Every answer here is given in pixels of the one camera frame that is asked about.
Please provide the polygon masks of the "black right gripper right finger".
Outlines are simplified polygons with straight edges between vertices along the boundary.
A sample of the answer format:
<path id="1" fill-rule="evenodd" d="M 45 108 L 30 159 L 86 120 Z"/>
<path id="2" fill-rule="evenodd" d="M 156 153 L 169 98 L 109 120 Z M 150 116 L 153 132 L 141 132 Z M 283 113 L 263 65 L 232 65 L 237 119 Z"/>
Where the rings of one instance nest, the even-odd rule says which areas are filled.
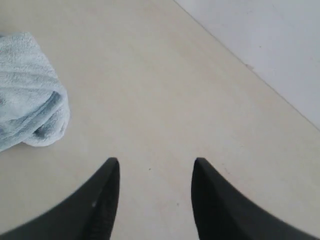
<path id="1" fill-rule="evenodd" d="M 201 240 L 313 240 L 239 192 L 205 158 L 191 179 L 193 217 Z"/>

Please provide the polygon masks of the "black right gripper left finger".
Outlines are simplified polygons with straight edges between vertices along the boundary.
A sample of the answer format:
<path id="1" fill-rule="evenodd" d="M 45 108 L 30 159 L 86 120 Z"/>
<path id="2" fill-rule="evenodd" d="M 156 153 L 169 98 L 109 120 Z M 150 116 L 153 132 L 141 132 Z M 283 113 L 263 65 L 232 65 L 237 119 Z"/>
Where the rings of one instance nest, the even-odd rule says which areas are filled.
<path id="1" fill-rule="evenodd" d="M 120 164 L 108 158 L 77 191 L 2 240 L 109 240 L 120 194 Z"/>

